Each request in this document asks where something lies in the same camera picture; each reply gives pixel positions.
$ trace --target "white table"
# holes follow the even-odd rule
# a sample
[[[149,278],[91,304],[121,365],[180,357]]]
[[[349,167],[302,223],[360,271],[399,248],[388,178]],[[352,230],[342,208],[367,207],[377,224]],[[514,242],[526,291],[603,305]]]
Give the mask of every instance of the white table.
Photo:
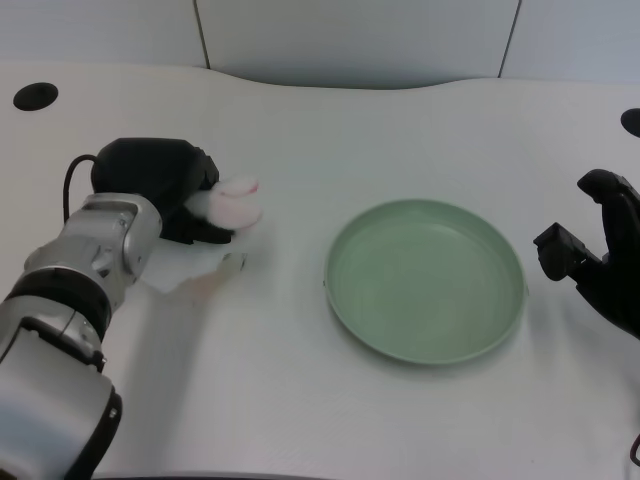
[[[25,113],[22,86],[59,99]],[[640,139],[620,125],[640,86],[472,80],[407,91],[255,84],[189,68],[0,65],[0,290],[61,228],[69,161],[123,136],[184,138],[223,175],[261,181],[261,224],[220,248],[245,270],[203,300],[138,284],[113,319],[105,373],[121,393],[106,475],[262,473],[336,479],[626,479],[640,433],[640,344],[570,280],[548,280],[532,240],[559,221],[605,251],[592,168],[640,187]],[[72,203],[90,192],[76,173]],[[513,337],[447,368],[392,361],[330,314],[327,247],[358,212],[429,197],[511,241],[530,297]]]

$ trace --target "plate rim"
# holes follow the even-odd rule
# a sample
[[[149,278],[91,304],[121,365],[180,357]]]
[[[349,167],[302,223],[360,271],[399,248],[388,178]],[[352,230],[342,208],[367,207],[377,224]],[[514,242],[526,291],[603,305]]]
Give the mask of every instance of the plate rim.
[[[448,359],[448,360],[417,360],[415,358],[403,357],[402,355],[396,355],[396,354],[393,354],[393,353],[385,352],[384,350],[376,347],[375,345],[372,345],[367,340],[365,340],[360,335],[358,335],[348,325],[348,323],[344,321],[344,319],[343,319],[344,315],[342,315],[340,313],[340,311],[338,310],[338,307],[336,305],[336,301],[334,300],[333,295],[331,293],[331,289],[329,288],[329,278],[328,278],[329,262],[330,262],[330,260],[331,260],[331,258],[333,256],[333,253],[334,253],[334,250],[336,248],[336,244],[337,244],[338,240],[340,239],[342,234],[351,225],[353,225],[360,218],[364,217],[365,215],[368,215],[372,211],[378,210],[378,209],[380,209],[382,207],[387,207],[389,205],[397,204],[397,203],[409,203],[409,202],[438,204],[438,205],[442,205],[442,206],[445,206],[445,207],[450,207],[450,208],[454,208],[454,209],[457,209],[457,210],[461,210],[462,212],[475,217],[476,219],[478,219],[481,222],[485,223],[491,230],[493,230],[498,235],[498,237],[500,237],[505,242],[505,244],[509,247],[509,249],[511,250],[511,252],[513,253],[513,255],[514,255],[515,259],[516,259],[516,264],[518,266],[518,270],[520,272],[520,278],[522,280],[522,301],[520,302],[520,306],[518,308],[518,311],[514,315],[513,321],[511,322],[511,325],[509,325],[509,328],[507,328],[502,333],[502,335],[497,337],[493,342],[491,342],[488,346],[484,347],[481,350],[478,350],[476,352],[470,353],[468,355],[463,355],[463,356],[455,357],[455,358]],[[518,255],[518,252],[511,245],[511,242],[509,242],[509,240],[502,234],[502,232],[496,226],[494,226],[489,221],[485,220],[480,215],[472,212],[471,210],[468,210],[466,208],[460,207],[459,205],[456,205],[454,203],[443,202],[441,200],[433,200],[433,199],[429,199],[429,198],[404,198],[404,199],[398,199],[398,200],[391,200],[391,201],[388,201],[388,202],[383,202],[383,203],[377,204],[377,205],[375,205],[375,206],[373,206],[371,208],[368,208],[368,209],[364,210],[363,212],[359,213],[358,215],[353,217],[351,220],[349,220],[338,231],[338,233],[334,237],[333,241],[331,242],[331,245],[329,246],[328,253],[327,253],[327,256],[326,256],[325,261],[324,261],[324,279],[323,280],[324,280],[323,281],[323,285],[324,285],[325,294],[327,296],[327,299],[329,300],[329,304],[331,305],[331,308],[333,309],[333,312],[335,313],[336,317],[338,317],[338,320],[340,320],[340,323],[354,337],[356,337],[360,342],[364,343],[367,347],[375,350],[376,352],[379,352],[379,353],[381,353],[381,354],[383,354],[383,355],[385,355],[387,357],[394,358],[396,360],[401,360],[403,362],[412,363],[412,364],[415,364],[415,365],[434,365],[434,366],[436,366],[436,365],[452,365],[452,364],[455,364],[455,363],[461,363],[461,362],[465,362],[467,360],[472,360],[472,359],[474,359],[476,357],[484,355],[485,353],[493,350],[498,345],[500,345],[502,342],[504,342],[514,332],[514,330],[520,325],[521,320],[522,320],[522,315],[524,313],[524,308],[525,308],[525,305],[527,303],[528,293],[529,293],[529,287],[527,285],[527,278],[526,278],[526,275],[524,273],[524,267],[522,265],[522,260],[520,259],[520,256]]]

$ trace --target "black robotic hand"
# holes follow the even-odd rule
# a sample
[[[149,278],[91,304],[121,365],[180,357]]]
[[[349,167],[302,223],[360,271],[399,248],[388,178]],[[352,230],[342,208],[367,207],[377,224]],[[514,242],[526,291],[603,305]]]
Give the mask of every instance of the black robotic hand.
[[[91,183],[96,193],[133,193],[145,197],[162,217],[161,238],[179,243],[229,243],[233,230],[198,218],[185,202],[211,190],[219,172],[211,157],[185,140],[120,138],[94,158]]]
[[[534,244],[542,269],[551,280],[566,276],[604,318],[640,338],[640,195],[606,170],[592,170],[578,187],[602,205],[609,253],[595,257],[576,237],[554,223]]]

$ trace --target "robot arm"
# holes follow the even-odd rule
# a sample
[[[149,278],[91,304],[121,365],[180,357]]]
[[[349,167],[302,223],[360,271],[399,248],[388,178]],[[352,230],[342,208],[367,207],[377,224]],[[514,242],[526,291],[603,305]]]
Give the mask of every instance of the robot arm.
[[[85,159],[94,161],[96,194],[67,218],[71,175]],[[254,211],[217,226],[215,218],[228,217],[225,206],[238,210],[227,204],[239,196],[216,194],[218,182],[211,158],[184,140],[119,139],[72,162],[62,232],[29,256],[0,303],[0,478],[92,475],[122,415],[122,401],[101,373],[101,342],[154,242],[228,243],[229,227],[259,217]],[[196,197],[205,206],[194,214]]]
[[[101,341],[160,235],[144,197],[87,198],[0,304],[0,477],[89,478],[122,414]]]
[[[640,339],[640,195],[629,182],[606,170],[592,170],[578,187],[602,205],[607,253],[602,260],[576,237],[554,223],[534,240],[538,259],[551,280],[570,277],[589,304],[618,328]],[[640,436],[631,447],[637,456]]]

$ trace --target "green plate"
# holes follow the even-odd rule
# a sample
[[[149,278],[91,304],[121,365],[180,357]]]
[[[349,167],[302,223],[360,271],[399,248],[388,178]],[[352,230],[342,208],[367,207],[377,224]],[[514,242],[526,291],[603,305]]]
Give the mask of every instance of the green plate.
[[[325,285],[356,337],[421,364],[497,346],[517,324],[527,291],[517,255],[494,227],[430,200],[387,203],[349,223],[329,252]]]

